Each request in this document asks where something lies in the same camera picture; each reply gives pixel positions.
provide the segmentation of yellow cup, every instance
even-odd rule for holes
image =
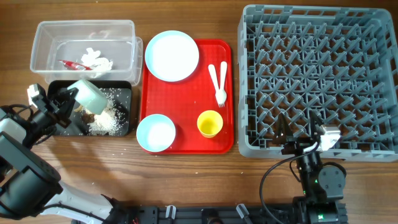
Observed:
[[[197,125],[204,137],[212,138],[223,128],[223,117],[215,111],[208,110],[199,115]]]

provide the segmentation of wooden table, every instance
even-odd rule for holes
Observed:
[[[236,33],[243,7],[252,4],[302,4],[381,7],[398,13],[398,1],[269,0],[269,1],[172,1],[60,3],[17,0],[0,4],[0,105],[27,104],[26,88],[48,85],[29,70],[30,52],[37,24],[72,19],[130,19],[144,44],[164,30],[180,30],[193,38],[227,41],[237,62]],[[238,107],[238,66],[234,65],[234,105]],[[235,138],[238,136],[236,122]],[[94,194],[105,194],[135,205],[204,206],[259,205],[258,188],[263,173],[277,161],[248,159],[235,144],[220,156],[151,156],[136,141],[133,131],[123,138],[50,138],[33,151],[53,165],[64,182]],[[344,203],[350,223],[398,222],[398,163],[341,162],[348,172]],[[288,166],[275,170],[266,182],[270,203],[291,202],[302,188]],[[69,223],[58,216],[26,218],[18,223]],[[0,224],[17,223],[1,219]]]

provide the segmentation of tray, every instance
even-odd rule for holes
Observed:
[[[222,40],[195,42],[200,56],[197,69],[180,82],[159,80],[144,65],[140,120],[151,114],[164,114],[174,122],[177,130],[173,144],[160,154],[222,154],[234,143],[231,48]],[[222,61],[228,63],[225,80],[228,97],[225,107],[219,108],[208,65],[215,65],[220,80]],[[206,110],[219,112],[224,120],[223,129],[211,139],[204,138],[197,128],[197,118]]]
[[[397,42],[385,9],[249,5],[238,27],[239,151],[284,158],[279,113],[309,136],[310,111],[341,130],[322,157],[398,159]]]
[[[47,92],[48,96],[56,93],[61,88],[66,88],[76,81],[70,80],[57,80],[49,85],[49,90]],[[125,136],[130,130],[130,107],[132,99],[131,84],[127,81],[90,81],[92,84],[101,89],[103,93],[111,93],[114,95],[114,104],[118,111],[121,112],[119,117],[119,125],[121,127],[112,136]],[[75,103],[73,109],[80,106],[79,103]],[[82,120],[81,112],[72,111],[69,119],[72,123],[68,128],[63,128],[56,124],[57,130],[54,135],[57,136],[90,136],[89,126],[85,124]]]

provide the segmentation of clear plastic bin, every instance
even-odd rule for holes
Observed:
[[[58,60],[82,63],[86,49],[100,50],[113,62],[107,72],[67,70]],[[47,83],[54,80],[126,80],[137,85],[142,68],[142,40],[134,23],[110,21],[44,21],[37,27],[30,69]]]

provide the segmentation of gray plastic basket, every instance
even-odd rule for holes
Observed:
[[[284,158],[279,113],[309,136],[309,112],[338,125],[322,157],[398,159],[397,42],[385,9],[248,5],[238,27],[239,151]]]

